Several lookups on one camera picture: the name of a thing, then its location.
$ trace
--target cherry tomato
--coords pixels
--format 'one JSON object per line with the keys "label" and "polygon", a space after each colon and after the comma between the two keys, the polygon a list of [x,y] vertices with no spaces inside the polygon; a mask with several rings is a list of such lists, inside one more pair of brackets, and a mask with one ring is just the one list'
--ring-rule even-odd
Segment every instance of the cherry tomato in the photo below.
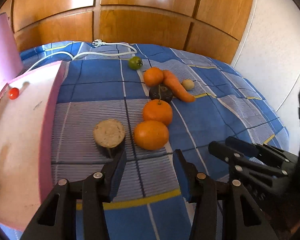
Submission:
{"label": "cherry tomato", "polygon": [[16,99],[18,96],[19,96],[19,89],[17,88],[11,88],[10,91],[9,91],[9,98],[10,99]]}
{"label": "cherry tomato", "polygon": [[138,70],[142,67],[142,60],[141,58],[134,56],[128,61],[128,66],[133,70]]}

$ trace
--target tangerine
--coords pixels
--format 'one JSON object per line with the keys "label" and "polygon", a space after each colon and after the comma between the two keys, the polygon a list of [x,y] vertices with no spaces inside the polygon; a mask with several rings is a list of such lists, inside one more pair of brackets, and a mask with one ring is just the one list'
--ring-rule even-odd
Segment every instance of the tangerine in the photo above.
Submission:
{"label": "tangerine", "polygon": [[167,102],[154,99],[145,104],[142,117],[144,121],[154,120],[168,126],[172,122],[172,108]]}
{"label": "tangerine", "polygon": [[169,140],[168,128],[158,121],[139,123],[133,131],[134,142],[146,150],[158,150]]}
{"label": "tangerine", "polygon": [[149,68],[143,74],[143,79],[148,87],[157,86],[163,81],[163,72],[157,67]]}

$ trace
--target white electrical cable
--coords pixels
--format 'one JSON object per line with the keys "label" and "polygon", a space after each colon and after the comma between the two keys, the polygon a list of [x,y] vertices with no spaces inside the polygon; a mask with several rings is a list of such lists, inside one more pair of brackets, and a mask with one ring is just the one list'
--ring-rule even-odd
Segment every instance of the white electrical cable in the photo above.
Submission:
{"label": "white electrical cable", "polygon": [[116,54],[107,54],[107,53],[102,53],[102,52],[82,52],[77,54],[76,56],[74,56],[73,60],[76,60],[78,57],[81,57],[83,55],[99,55],[99,56],[106,56],[106,57],[118,57],[118,56],[126,56],[126,55],[132,55],[137,53],[137,50],[128,45],[128,44],[124,44],[124,43],[106,43],[106,42],[102,42],[102,45],[122,45],[122,46],[126,46],[130,49],[133,49],[133,51],[128,51],[128,52],[121,52],[121,53],[116,53]]}
{"label": "white electrical cable", "polygon": [[34,63],[25,73],[29,72],[31,69],[33,69],[38,63],[40,63],[41,61],[45,60],[46,58],[48,57],[51,57],[53,55],[56,55],[56,54],[67,54],[68,56],[70,56],[71,60],[73,60],[73,56],[69,53],[69,52],[66,52],[66,51],[58,51],[58,52],[54,52],[50,55],[47,55],[41,59],[39,59],[36,63]]}
{"label": "white electrical cable", "polygon": [[66,51],[58,51],[58,52],[54,52],[54,53],[52,53],[50,55],[47,55],[47,56],[41,58],[36,63],[34,63],[25,73],[29,72],[31,69],[33,69],[41,61],[43,61],[46,58],[51,57],[51,56],[53,56],[55,54],[67,54],[68,56],[71,57],[71,60],[76,60],[78,57],[81,57],[83,55],[99,55],[99,56],[106,56],[106,57],[118,57],[118,56],[126,56],[126,55],[132,55],[132,54],[136,54],[137,53],[137,50],[134,47],[132,47],[132,46],[130,46],[128,44],[124,44],[124,43],[107,43],[107,42],[102,42],[101,40],[96,40],[92,44],[96,45],[96,47],[99,47],[101,45],[122,45],[122,46],[126,46],[126,47],[132,49],[133,51],[121,52],[121,53],[116,53],[116,54],[107,54],[107,53],[102,53],[102,52],[91,52],[91,51],[88,51],[88,52],[79,53],[76,56],[72,56],[69,52],[66,52]]}

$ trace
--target small potato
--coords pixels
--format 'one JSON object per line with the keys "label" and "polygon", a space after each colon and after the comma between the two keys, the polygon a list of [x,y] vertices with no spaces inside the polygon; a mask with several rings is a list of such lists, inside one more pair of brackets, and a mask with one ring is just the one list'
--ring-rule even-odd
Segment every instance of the small potato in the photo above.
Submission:
{"label": "small potato", "polygon": [[194,83],[191,79],[184,79],[181,85],[185,88],[185,90],[191,90],[194,88]]}

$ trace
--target blue checkered bedspread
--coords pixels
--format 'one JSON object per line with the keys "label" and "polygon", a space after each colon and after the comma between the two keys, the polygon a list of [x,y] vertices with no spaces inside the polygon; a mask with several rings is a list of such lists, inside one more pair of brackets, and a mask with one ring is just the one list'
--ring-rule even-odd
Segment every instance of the blue checkered bedspread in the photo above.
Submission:
{"label": "blue checkered bedspread", "polygon": [[[92,138],[94,125],[107,118],[120,120],[130,134],[126,141],[127,166],[115,202],[177,190],[178,182],[170,159],[175,149],[181,149],[186,160],[194,163],[199,171],[219,180],[226,178],[228,167],[209,154],[211,141],[223,142],[228,136],[234,136],[250,143],[268,143],[288,149],[288,131],[274,109],[253,84],[230,65],[157,45],[132,46],[143,62],[138,71],[128,67],[133,55],[88,55],[70,62],[69,56],[58,54],[38,65],[65,61],[66,78],[58,95],[51,142],[55,183],[61,178],[84,179],[107,162],[97,152]],[[57,51],[76,55],[87,51],[114,54],[128,50],[120,45],[94,48],[85,42],[65,41],[36,47],[20,55],[27,69],[40,58]],[[149,88],[143,82],[142,72],[154,66],[172,71],[180,81],[193,80],[195,87],[190,93],[196,101],[184,103],[174,98],[168,145],[158,151],[146,151],[134,145],[132,134],[142,121],[142,108],[149,100]],[[221,213],[218,210],[219,231]],[[106,219],[111,239],[155,239],[159,236],[161,240],[182,240],[188,239],[191,228],[191,218],[181,196],[107,210]]]}

